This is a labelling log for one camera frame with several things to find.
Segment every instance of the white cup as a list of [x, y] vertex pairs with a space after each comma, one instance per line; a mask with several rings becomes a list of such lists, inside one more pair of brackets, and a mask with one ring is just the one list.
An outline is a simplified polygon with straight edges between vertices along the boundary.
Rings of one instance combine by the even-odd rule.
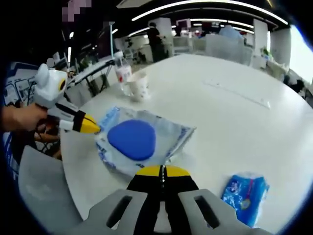
[[148, 77], [146, 72], [135, 72], [128, 78], [127, 84], [132, 92], [131, 98], [134, 101], [141, 102], [150, 98]]

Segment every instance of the grey chair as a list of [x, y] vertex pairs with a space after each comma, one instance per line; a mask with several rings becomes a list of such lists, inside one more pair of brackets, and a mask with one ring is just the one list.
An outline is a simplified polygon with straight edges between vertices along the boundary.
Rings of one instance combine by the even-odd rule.
[[30, 146], [22, 155], [19, 190], [28, 209], [49, 233], [83, 221], [69, 193], [62, 162]]

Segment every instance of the human hand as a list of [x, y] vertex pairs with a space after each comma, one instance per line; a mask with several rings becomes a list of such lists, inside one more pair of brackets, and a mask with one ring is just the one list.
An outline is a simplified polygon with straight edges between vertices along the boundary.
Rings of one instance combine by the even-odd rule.
[[41, 119], [47, 118], [47, 110], [32, 103], [22, 108], [16, 108], [13, 118], [19, 129], [32, 131], [36, 129], [37, 123]]

